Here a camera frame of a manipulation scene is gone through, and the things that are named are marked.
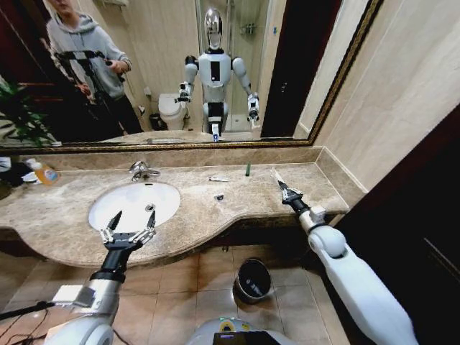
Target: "gray hoodie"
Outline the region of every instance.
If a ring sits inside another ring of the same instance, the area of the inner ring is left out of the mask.
[[[77,13],[80,16],[80,23],[78,23],[75,29],[63,24],[57,13],[55,13],[54,17],[47,23],[47,31],[52,52],[99,50],[110,60],[126,62],[131,70],[131,60],[112,42],[110,36],[99,26],[99,24],[95,22],[91,16],[80,12]],[[93,68],[104,90],[110,97],[114,99],[122,97],[124,95],[123,84],[120,82],[118,76],[107,67],[101,58],[92,59],[91,63],[93,64]],[[76,61],[71,61],[71,65],[75,74],[80,79],[80,82],[86,82],[94,93],[93,83],[85,74],[82,67]]]

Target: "drain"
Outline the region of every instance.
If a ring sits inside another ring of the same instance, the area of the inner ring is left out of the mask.
[[[153,210],[155,210],[155,205],[153,203],[149,203],[147,206],[145,206],[145,210],[147,212],[152,212]]]

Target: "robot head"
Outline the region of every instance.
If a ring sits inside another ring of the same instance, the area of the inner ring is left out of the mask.
[[[209,47],[212,50],[219,49],[222,38],[222,19],[219,11],[216,9],[209,9],[204,17],[204,26],[206,28]]]

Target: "trash can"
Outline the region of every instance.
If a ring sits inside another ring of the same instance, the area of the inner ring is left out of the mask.
[[[167,130],[167,124],[161,120],[160,114],[150,114],[149,116],[150,124],[155,131],[165,131]]]
[[[233,291],[242,302],[255,304],[268,294],[271,284],[272,279],[264,263],[251,258],[239,268]]]

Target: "hood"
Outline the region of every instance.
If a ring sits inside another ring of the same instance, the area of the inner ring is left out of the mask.
[[[61,20],[61,18],[59,17],[59,14],[55,13],[54,14],[55,20],[59,28],[63,31],[66,31],[72,34],[82,34],[84,32],[93,30],[95,27],[99,25],[98,22],[96,22],[91,16],[84,14],[84,13],[80,13],[80,12],[77,12],[77,13],[78,13],[78,16],[80,16],[80,23],[75,29],[66,26]]]

